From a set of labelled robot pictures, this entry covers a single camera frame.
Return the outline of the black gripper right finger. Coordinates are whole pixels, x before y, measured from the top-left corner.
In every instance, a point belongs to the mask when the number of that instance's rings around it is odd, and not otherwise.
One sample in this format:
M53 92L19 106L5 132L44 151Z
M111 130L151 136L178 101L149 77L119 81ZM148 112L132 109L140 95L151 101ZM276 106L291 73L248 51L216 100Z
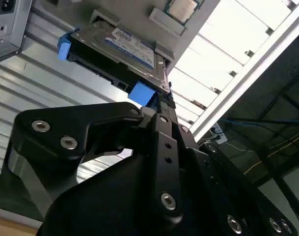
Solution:
M255 188L211 143L198 144L178 123L168 99L176 156L168 164L179 175L181 196L170 194L170 211L180 210L171 236L296 236L293 223Z

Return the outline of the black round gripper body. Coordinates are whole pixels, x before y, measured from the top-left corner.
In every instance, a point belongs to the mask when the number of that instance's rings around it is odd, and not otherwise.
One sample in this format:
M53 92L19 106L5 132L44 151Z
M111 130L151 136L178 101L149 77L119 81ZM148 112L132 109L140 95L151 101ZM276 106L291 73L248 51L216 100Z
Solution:
M202 179L177 156L131 156L63 193L40 236L219 236Z

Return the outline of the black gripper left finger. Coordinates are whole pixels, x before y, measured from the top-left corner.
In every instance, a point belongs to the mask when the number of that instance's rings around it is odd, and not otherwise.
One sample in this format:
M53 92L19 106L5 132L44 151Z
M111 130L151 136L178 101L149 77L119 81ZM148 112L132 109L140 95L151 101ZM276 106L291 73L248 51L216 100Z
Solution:
M168 100L28 110L14 121L8 169L45 219L66 191L131 156L176 156Z

